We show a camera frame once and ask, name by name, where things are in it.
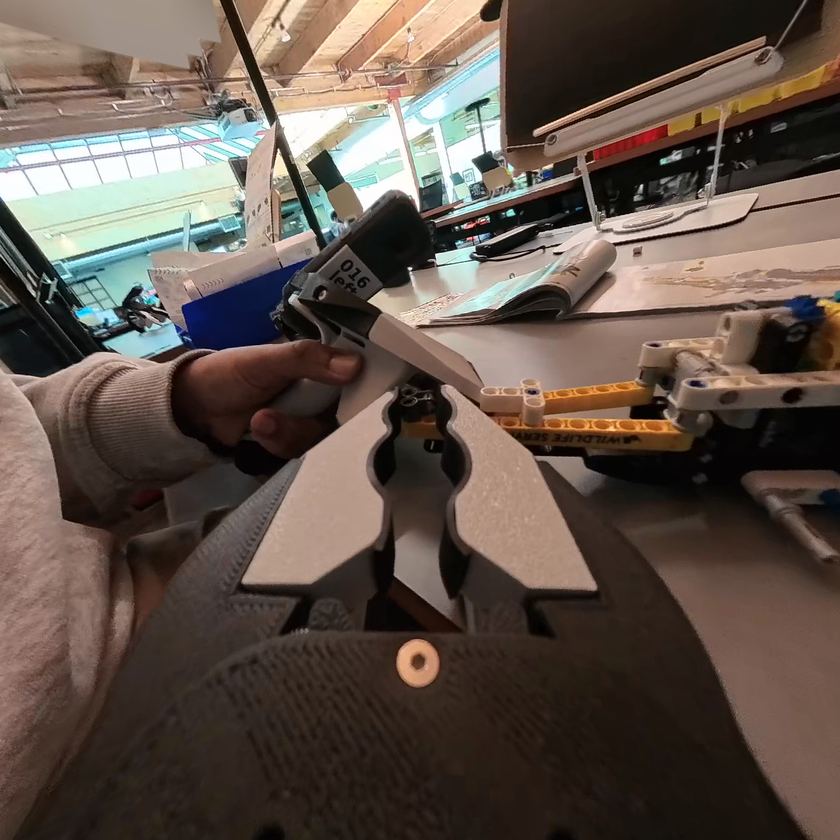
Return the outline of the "person's left forearm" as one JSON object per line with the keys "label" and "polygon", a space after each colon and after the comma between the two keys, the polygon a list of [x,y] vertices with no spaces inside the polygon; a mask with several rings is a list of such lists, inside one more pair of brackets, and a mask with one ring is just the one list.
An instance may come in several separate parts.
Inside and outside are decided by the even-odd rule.
{"label": "person's left forearm", "polygon": [[84,522],[122,519],[139,494],[163,490],[217,457],[175,420],[175,377],[207,352],[164,364],[96,353],[67,372],[60,454],[84,505]]}

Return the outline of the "dark flat panel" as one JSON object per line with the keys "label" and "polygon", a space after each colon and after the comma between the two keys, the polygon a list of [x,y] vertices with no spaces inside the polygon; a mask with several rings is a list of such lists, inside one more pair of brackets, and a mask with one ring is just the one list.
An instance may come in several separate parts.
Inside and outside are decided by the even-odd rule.
{"label": "dark flat panel", "polygon": [[500,32],[500,138],[517,172],[544,162],[543,126],[699,61],[774,45],[801,2],[486,2]]}

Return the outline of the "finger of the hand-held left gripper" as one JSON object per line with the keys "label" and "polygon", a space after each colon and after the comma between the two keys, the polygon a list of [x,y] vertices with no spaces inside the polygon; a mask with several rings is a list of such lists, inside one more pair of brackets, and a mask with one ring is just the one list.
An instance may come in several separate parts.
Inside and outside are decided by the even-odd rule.
{"label": "finger of the hand-held left gripper", "polygon": [[342,390],[337,419],[349,421],[380,396],[402,387],[416,375],[451,385],[477,402],[484,384],[465,357],[420,329],[386,313],[332,310],[339,336],[361,350],[361,373]]}

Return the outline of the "black power adapter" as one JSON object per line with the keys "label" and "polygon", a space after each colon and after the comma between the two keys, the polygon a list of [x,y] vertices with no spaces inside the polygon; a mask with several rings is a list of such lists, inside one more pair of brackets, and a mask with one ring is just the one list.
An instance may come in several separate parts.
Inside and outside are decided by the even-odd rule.
{"label": "black power adapter", "polygon": [[479,243],[470,258],[477,262],[486,262],[491,259],[506,257],[513,253],[519,253],[525,245],[530,244],[542,232],[540,223],[521,225],[511,230],[498,234],[486,241]]}

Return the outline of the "person's left hand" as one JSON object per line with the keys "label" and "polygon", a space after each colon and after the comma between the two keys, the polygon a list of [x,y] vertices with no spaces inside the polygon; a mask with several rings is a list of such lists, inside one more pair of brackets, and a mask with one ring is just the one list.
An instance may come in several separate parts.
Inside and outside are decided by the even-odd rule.
{"label": "person's left hand", "polygon": [[312,340],[218,351],[183,363],[173,375],[171,409],[184,435],[235,446],[247,433],[270,454],[298,457],[329,434],[319,417],[286,416],[274,401],[300,380],[343,387],[362,358]]}

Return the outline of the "open lego instruction booklet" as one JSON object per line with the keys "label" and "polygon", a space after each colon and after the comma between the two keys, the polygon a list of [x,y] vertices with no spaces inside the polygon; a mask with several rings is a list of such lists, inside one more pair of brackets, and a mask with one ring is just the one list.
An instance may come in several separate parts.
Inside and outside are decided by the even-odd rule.
{"label": "open lego instruction booklet", "polygon": [[662,264],[618,267],[616,259],[608,241],[576,245],[546,267],[464,292],[424,329],[781,306],[832,298],[839,286],[836,238]]}

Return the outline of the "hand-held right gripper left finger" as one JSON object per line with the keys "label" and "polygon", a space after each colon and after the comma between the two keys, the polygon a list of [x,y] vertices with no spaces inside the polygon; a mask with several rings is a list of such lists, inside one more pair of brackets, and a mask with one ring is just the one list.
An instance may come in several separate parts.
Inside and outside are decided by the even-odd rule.
{"label": "hand-held right gripper left finger", "polygon": [[241,579],[247,592],[369,601],[389,589],[399,395],[385,392],[304,456]]}

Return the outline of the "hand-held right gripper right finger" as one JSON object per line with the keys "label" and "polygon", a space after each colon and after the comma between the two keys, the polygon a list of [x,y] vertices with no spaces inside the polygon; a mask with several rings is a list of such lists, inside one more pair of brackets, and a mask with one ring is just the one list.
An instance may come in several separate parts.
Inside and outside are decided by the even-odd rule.
{"label": "hand-held right gripper right finger", "polygon": [[453,386],[441,387],[451,491],[441,577],[467,601],[591,598],[597,583],[539,464]]}

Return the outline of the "cardboard box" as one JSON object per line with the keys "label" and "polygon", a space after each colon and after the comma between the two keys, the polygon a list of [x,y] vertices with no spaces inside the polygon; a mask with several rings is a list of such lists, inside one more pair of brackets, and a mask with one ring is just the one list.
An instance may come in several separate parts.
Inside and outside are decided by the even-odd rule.
{"label": "cardboard box", "polygon": [[245,247],[256,249],[281,240],[281,200],[273,186],[277,142],[273,127],[248,156],[245,181]]}

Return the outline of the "black white gadget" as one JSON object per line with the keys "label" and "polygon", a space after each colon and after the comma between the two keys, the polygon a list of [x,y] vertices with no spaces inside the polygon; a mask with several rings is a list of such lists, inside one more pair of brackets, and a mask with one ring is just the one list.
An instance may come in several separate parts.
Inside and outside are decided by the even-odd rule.
{"label": "black white gadget", "polygon": [[152,329],[164,326],[168,313],[161,305],[147,302],[146,289],[142,285],[133,286],[126,294],[115,314],[128,324],[131,330],[144,334]]}

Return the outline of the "blue plastic bin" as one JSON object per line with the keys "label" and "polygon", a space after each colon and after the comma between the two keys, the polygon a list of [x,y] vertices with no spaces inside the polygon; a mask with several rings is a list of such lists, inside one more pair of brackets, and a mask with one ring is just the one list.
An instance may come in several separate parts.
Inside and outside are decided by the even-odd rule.
{"label": "blue plastic bin", "polygon": [[278,270],[187,302],[182,315],[193,348],[220,351],[278,340],[271,313],[292,277]]}

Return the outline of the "yellow white lego vehicle model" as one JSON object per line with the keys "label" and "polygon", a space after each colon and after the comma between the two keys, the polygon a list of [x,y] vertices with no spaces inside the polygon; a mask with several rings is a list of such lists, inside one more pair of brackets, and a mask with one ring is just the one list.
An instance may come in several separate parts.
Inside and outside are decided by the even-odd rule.
{"label": "yellow white lego vehicle model", "polygon": [[839,296],[725,312],[705,338],[648,341],[631,381],[484,387],[479,409],[533,453],[622,480],[738,482],[816,561],[805,507],[838,512]]}

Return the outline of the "black metal pole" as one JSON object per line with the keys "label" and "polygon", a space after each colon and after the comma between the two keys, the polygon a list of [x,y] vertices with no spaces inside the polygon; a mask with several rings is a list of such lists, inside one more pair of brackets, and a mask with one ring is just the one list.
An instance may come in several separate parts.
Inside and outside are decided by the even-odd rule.
{"label": "black metal pole", "polygon": [[227,21],[227,26],[233,36],[240,58],[243,60],[246,75],[251,87],[256,94],[259,104],[268,120],[269,126],[273,127],[276,135],[276,147],[281,159],[287,169],[291,185],[297,196],[301,210],[308,222],[312,232],[315,234],[319,250],[327,246],[326,239],[322,232],[319,219],[314,211],[308,189],[302,179],[298,165],[291,154],[291,148],[282,129],[272,97],[270,96],[266,79],[259,67],[255,52],[250,44],[246,28],[239,14],[235,1],[221,1],[221,8]]}

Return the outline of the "person's grey sweatshirt torso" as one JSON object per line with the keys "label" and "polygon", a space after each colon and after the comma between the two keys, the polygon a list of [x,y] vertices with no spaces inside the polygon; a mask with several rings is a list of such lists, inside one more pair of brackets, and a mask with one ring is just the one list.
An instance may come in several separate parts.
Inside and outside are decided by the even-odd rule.
{"label": "person's grey sweatshirt torso", "polygon": [[132,575],[112,534],[127,514],[83,521],[60,454],[69,368],[2,374],[2,838],[79,750],[133,634]]}

